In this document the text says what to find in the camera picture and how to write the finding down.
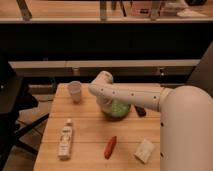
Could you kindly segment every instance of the wooden table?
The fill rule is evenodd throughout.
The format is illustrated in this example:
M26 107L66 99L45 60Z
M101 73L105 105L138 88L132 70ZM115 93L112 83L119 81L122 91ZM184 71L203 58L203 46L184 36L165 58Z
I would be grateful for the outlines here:
M82 102L74 104L67 84L58 86L34 170L160 171L160 114L146 109L147 116L140 118L132 106L123 120L109 121L96 104L96 97L89 93L88 84L83 84L82 93ZM74 128L71 159L60 161L58 142L67 118L72 118ZM104 149L112 136L117 136L117 144L106 160ZM146 165L134 156L144 138L156 146Z

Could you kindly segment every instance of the toy carrot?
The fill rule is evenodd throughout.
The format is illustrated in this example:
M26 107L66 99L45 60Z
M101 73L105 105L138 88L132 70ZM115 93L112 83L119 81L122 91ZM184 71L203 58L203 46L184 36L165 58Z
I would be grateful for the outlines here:
M104 157L106 159L110 158L110 156L111 156L111 154L113 152L113 149L115 147L116 142L117 142L117 136L114 136L107 143L107 146L106 146L105 151L104 151Z

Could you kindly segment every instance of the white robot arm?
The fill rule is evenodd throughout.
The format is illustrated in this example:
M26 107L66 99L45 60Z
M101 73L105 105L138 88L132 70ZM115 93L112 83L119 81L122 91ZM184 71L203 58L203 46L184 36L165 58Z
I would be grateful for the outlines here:
M89 85L99 105L117 99L161 112L161 171L213 170L213 100L193 86L124 87L102 71Z
M125 87L112 84L112 75L102 71L89 85L89 90L99 100L116 99L128 104L160 111L161 105L172 89L163 87Z

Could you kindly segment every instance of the floor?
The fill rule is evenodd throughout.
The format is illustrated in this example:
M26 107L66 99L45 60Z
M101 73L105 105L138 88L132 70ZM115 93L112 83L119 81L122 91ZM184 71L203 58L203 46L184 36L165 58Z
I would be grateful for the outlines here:
M29 10L35 21L46 19L86 19L93 20L100 17L100 3L98 1L47 1L47 0L26 0ZM127 18L123 16L120 5L116 10L111 9L111 2L107 2L108 19L133 19L129 2L124 2ZM213 0L207 0L204 5L190 6L195 10L209 17L213 16ZM0 19L22 19L16 0L0 0Z
M39 100L39 106L37 108L21 111L19 121L24 122L24 124L29 124L31 121L34 121L40 116L50 112L54 95L42 94L34 96ZM22 139L23 142L39 149L45 125L46 122L43 122L35 130L32 130L24 136ZM14 147L5 165L4 171L31 171L33 170L35 159L36 156L20 148Z

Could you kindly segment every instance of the white cup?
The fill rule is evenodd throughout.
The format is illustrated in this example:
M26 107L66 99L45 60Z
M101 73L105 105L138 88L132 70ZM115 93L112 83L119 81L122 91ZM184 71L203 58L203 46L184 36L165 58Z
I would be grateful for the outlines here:
M72 100L75 103L81 101L82 92L81 92L81 82L80 81L71 81L67 86L69 93L72 97Z

